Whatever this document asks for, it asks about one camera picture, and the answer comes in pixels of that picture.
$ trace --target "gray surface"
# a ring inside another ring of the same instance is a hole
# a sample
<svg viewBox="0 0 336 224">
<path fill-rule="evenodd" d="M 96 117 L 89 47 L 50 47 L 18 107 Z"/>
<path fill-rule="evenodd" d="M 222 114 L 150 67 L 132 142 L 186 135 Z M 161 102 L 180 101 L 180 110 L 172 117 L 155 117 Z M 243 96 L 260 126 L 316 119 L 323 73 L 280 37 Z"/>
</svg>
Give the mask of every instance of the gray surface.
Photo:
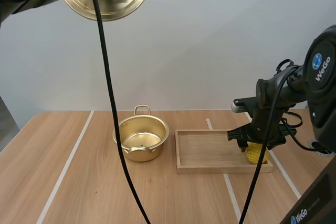
<svg viewBox="0 0 336 224">
<path fill-rule="evenodd" d="M 0 97 L 0 152 L 18 132 L 19 128 Z"/>
</svg>

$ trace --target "pot lid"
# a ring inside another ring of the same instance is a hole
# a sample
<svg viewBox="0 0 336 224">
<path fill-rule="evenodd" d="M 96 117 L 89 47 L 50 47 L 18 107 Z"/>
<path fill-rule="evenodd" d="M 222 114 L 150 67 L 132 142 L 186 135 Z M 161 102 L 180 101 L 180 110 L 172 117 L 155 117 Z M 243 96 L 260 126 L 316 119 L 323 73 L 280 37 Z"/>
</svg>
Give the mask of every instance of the pot lid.
<svg viewBox="0 0 336 224">
<path fill-rule="evenodd" d="M 98 0 L 103 21 L 112 21 L 126 17 L 134 12 L 144 0 Z M 65 2 L 79 15 L 96 19 L 92 0 L 65 0 Z"/>
</svg>

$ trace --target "yellow object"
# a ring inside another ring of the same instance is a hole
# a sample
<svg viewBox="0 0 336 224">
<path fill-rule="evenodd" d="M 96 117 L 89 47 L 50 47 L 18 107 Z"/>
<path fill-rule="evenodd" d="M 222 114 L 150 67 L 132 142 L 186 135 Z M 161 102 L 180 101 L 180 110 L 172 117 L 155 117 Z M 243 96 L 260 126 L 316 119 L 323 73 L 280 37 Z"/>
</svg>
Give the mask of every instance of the yellow object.
<svg viewBox="0 0 336 224">
<path fill-rule="evenodd" d="M 261 144 L 248 142 L 248 147 L 246 148 L 246 156 L 247 156 L 247 159 L 252 164 L 258 163 L 261 146 L 262 146 Z M 264 163 L 267 159 L 268 159 L 268 150 L 265 151 L 265 155 L 264 155 L 264 159 L 262 160 L 262 163 Z"/>
</svg>

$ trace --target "wire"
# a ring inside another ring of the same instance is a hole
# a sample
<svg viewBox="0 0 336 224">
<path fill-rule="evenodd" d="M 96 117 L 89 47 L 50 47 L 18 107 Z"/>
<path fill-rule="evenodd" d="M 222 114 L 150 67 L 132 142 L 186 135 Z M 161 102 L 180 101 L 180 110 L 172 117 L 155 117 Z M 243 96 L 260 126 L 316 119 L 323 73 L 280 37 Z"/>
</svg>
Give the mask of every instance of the wire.
<svg viewBox="0 0 336 224">
<path fill-rule="evenodd" d="M 294 124 L 294 125 L 290 125 L 290 124 L 287 123 L 287 119 L 286 118 L 282 118 L 282 119 L 285 119 L 285 121 L 287 123 L 287 126 L 289 128 L 298 128 L 298 127 L 301 127 L 303 125 L 302 117 L 298 113 L 287 111 L 287 112 L 285 112 L 285 114 L 294 116 L 295 118 L 298 118 L 300 120 L 300 123 Z"/>
<path fill-rule="evenodd" d="M 322 151 L 326 151 L 326 149 L 324 148 L 308 148 L 305 147 L 303 144 L 301 144 L 299 142 L 299 140 L 297 140 L 297 138 L 294 136 L 294 134 L 290 131 L 290 128 L 288 126 L 288 123 L 282 118 L 281 119 L 282 123 L 284 124 L 286 130 L 288 131 L 289 135 L 292 137 L 292 139 L 294 140 L 294 142 L 299 145 L 302 149 L 304 149 L 305 151 L 309 151 L 309 152 L 322 152 Z"/>
<path fill-rule="evenodd" d="M 249 189 L 247 197 L 246 197 L 243 212 L 241 213 L 239 224 L 243 224 L 243 222 L 244 222 L 244 219 L 245 219 L 245 216 L 246 216 L 246 213 L 247 213 L 247 209 L 248 209 L 248 206 L 251 202 L 252 194 L 253 194 L 253 191 L 254 191 L 254 188 L 256 186 L 256 182 L 257 182 L 257 179 L 258 179 L 258 176 L 259 176 L 259 173 L 260 173 L 261 165 L 263 164 L 263 159 L 264 159 L 264 155 L 265 155 L 265 151 L 266 151 L 266 147 L 267 147 L 267 140 L 269 138 L 271 125 L 272 125 L 272 122 L 274 120 L 274 114 L 275 114 L 275 110 L 276 110 L 277 101 L 278 101 L 278 98 L 280 96 L 282 87 L 284 86 L 285 82 L 287 81 L 287 78 L 293 72 L 295 72 L 296 70 L 297 70 L 297 67 L 290 70 L 287 74 L 285 74 L 285 76 L 279 82 L 277 93 L 275 95 L 275 98 L 272 102 L 272 106 L 271 106 L 271 109 L 270 109 L 269 118 L 268 118 L 267 126 L 266 126 L 266 134 L 265 134 L 265 138 L 263 140 L 263 145 L 262 145 L 261 150 L 260 150 L 260 156 L 259 156 L 259 160 L 258 160 L 258 163 L 257 163 L 256 171 L 254 172 L 254 175 L 253 175 L 253 179 L 252 179 L 250 189 Z"/>
<path fill-rule="evenodd" d="M 127 170 L 127 165 L 125 162 L 125 158 L 123 156 L 122 152 L 122 147 L 121 147 L 121 141 L 120 141 L 120 132 L 119 132 L 119 123 L 118 123 L 118 114 L 117 114 L 117 107 L 116 107 L 116 102 L 114 100 L 114 94 L 113 94 L 113 88 L 112 88 L 112 82 L 111 82 L 111 74 L 110 74 L 110 67 L 109 67 L 109 59 L 107 55 L 107 49 L 106 49 L 106 42 L 105 42 L 105 36 L 104 36 L 104 30 L 103 30 L 103 22 L 101 19 L 101 14 L 100 14 L 100 8 L 98 4 L 98 0 L 92 0 L 93 5 L 94 5 L 94 11 L 96 12 L 96 17 L 97 17 L 97 23 L 98 23 L 98 30 L 99 30 L 99 37 L 100 37 L 100 44 L 101 44 L 101 50 L 103 54 L 103 60 L 104 60 L 104 68 L 105 68 L 105 75 L 106 75 L 106 82 L 107 82 L 107 87 L 109 91 L 109 97 L 110 97 L 110 102 L 111 102 L 111 107 L 112 107 L 112 114 L 113 114 L 113 121 L 114 121 L 114 129 L 115 129 L 115 137 L 117 139 L 117 147 L 118 147 L 118 152 L 119 152 L 119 157 L 121 161 L 122 168 L 124 170 L 127 182 L 131 188 L 131 191 L 133 193 L 134 199 L 136 203 L 138 204 L 140 211 L 143 215 L 143 217 L 146 220 L 147 224 L 150 224 L 150 221 L 146 215 L 145 210 L 143 209 L 141 202 L 138 198 L 137 192 L 135 191 L 135 188 L 133 186 L 130 174 L 128 173 Z"/>
</svg>

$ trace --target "table surface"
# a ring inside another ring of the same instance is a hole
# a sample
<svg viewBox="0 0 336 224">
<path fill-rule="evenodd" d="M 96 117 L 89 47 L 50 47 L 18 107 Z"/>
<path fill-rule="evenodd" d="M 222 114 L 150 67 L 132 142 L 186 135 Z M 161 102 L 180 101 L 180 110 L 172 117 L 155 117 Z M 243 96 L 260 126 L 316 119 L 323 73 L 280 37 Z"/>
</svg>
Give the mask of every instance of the table surface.
<svg viewBox="0 0 336 224">
<path fill-rule="evenodd" d="M 307 144 L 313 138 L 308 111 L 296 112 L 304 121 L 297 138 Z M 119 118 L 132 113 L 120 111 Z M 151 222 L 237 223 L 253 174 L 178 175 L 174 132 L 208 129 L 209 123 L 213 129 L 233 129 L 249 122 L 246 115 L 227 110 L 152 114 L 170 127 L 163 152 L 149 162 L 127 161 Z M 108 111 L 45 112 L 33 117 L 0 153 L 0 223 L 145 223 L 112 132 Z M 289 138 L 270 159 L 274 171 L 259 175 L 245 224 L 279 223 L 331 160 L 301 150 Z"/>
</svg>

